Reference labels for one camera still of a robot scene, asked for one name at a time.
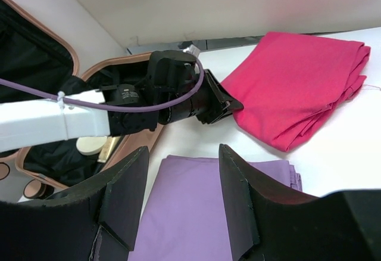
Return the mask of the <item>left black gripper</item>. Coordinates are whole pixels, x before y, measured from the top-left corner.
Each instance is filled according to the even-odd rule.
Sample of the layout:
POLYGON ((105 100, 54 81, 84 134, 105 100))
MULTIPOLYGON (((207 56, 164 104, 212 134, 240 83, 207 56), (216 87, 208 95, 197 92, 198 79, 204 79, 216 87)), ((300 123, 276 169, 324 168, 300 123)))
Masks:
POLYGON ((196 94, 191 96, 192 114, 202 124, 213 124, 234 112, 243 110, 243 104, 233 98, 210 70, 204 70, 204 80, 196 94))

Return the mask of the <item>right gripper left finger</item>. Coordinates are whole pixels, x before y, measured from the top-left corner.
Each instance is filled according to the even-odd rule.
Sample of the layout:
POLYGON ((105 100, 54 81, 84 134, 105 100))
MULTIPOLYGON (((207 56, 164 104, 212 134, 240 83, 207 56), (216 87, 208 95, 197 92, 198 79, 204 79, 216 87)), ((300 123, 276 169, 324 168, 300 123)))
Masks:
POLYGON ((138 233, 149 166, 140 147, 44 200, 1 203, 2 260, 127 260, 138 233))

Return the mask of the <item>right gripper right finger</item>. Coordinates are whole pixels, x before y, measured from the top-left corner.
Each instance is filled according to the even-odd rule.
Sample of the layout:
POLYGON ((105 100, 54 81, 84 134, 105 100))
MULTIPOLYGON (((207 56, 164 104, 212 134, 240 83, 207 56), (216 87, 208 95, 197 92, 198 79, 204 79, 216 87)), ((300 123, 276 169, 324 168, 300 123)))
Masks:
POLYGON ((219 147, 221 190, 234 260, 379 260, 380 191, 315 197, 219 147))

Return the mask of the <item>magenta cloth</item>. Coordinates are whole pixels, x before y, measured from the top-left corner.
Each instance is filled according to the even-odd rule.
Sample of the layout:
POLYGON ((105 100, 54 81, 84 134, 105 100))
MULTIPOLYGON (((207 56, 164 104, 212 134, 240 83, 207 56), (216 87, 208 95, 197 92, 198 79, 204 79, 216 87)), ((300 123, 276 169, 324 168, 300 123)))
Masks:
POLYGON ((243 104, 238 126, 288 152, 359 93, 370 54, 364 42, 268 32, 222 85, 243 104))

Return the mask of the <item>round cream powder puff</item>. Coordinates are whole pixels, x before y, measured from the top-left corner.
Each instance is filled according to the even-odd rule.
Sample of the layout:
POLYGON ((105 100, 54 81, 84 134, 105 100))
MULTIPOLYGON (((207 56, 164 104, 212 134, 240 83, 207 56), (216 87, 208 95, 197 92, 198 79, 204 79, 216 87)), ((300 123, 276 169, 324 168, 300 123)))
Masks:
POLYGON ((76 148, 84 156, 99 154, 107 141, 106 136, 88 136, 78 138, 76 148))

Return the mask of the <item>purple cloth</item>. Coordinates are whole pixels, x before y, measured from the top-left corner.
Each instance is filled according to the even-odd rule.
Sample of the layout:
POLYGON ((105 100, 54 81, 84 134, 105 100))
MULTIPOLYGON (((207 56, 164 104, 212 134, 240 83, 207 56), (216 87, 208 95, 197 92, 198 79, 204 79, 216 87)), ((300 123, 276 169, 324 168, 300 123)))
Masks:
POLYGON ((162 160, 128 259, 232 260, 218 159, 162 160))

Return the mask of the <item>pink suitcase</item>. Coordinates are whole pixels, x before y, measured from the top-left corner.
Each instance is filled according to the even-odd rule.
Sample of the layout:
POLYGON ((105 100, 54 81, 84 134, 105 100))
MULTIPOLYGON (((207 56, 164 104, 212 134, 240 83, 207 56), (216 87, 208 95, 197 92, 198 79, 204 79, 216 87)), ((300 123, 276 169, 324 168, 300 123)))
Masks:
MULTIPOLYGON (((64 39, 55 34, 48 27, 44 26, 39 20, 35 19, 26 10, 17 5, 13 0, 1 0, 6 7, 10 8, 17 18, 22 19, 23 22, 38 28, 48 39, 57 43, 67 51, 73 62, 73 66, 69 67, 68 72, 79 82, 91 82, 97 77, 100 77, 103 70, 116 69, 118 73, 127 75, 133 73, 133 68, 139 63, 148 61, 149 54, 138 54, 129 57, 111 58, 99 62, 98 64, 89 68, 82 76, 79 75, 79 58, 75 53, 73 47, 68 44, 64 39)), ((51 100, 30 100, 28 102, 12 102, 7 103, 6 108, 2 110, 4 114, 15 114, 17 110, 26 110, 31 117, 24 120, 17 120, 16 122, 8 122, 8 126, 20 129, 25 125, 28 130, 36 127, 37 133, 32 136, 32 139, 41 139, 42 129, 44 126, 49 126, 49 133, 62 134, 64 141, 57 144, 59 149, 67 147, 69 151, 77 153, 76 140, 70 139, 69 132, 76 132, 82 130, 85 126, 100 126, 101 121, 105 119, 105 113, 93 109, 83 108, 76 105, 66 104, 60 97, 51 100)), ((118 145, 115 147, 114 152, 106 163, 99 163, 100 170, 104 171, 119 162, 124 156, 130 154, 133 150, 141 146, 146 146, 152 149, 157 143, 158 137, 163 130, 163 126, 158 125, 156 130, 142 130, 139 133, 121 136, 118 145)), ((24 190, 26 198, 32 198, 29 189, 37 182, 57 190, 63 190, 69 187, 67 182, 61 183, 60 178, 63 177, 62 173, 54 172, 44 174, 41 170, 30 170, 29 164, 32 161, 32 152, 37 148, 35 146, 26 146, 24 148, 16 147, 13 149, 12 154, 6 154, 1 158, 2 161, 13 160, 15 168, 31 178, 31 181, 24 190)))

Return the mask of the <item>beige cosmetic tube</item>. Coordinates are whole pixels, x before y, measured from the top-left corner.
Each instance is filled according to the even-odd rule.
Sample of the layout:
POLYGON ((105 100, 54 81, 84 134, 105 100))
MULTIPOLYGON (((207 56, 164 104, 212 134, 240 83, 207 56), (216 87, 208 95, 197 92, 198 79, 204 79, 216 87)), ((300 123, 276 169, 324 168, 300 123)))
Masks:
POLYGON ((97 162, 98 163, 106 163, 107 160, 111 157, 114 152, 115 147, 118 145, 120 140, 120 136, 108 137, 104 146, 102 147, 97 162))

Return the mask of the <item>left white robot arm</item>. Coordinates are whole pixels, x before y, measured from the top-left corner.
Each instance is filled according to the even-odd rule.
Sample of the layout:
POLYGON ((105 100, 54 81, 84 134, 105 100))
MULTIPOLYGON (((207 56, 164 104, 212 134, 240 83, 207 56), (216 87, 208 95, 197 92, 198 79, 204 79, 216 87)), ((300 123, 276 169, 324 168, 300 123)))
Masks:
POLYGON ((243 109, 189 49, 152 52, 145 77, 134 84, 76 95, 49 94, 8 80, 1 85, 35 96, 1 104, 1 151, 154 131, 192 116, 213 124, 243 109))

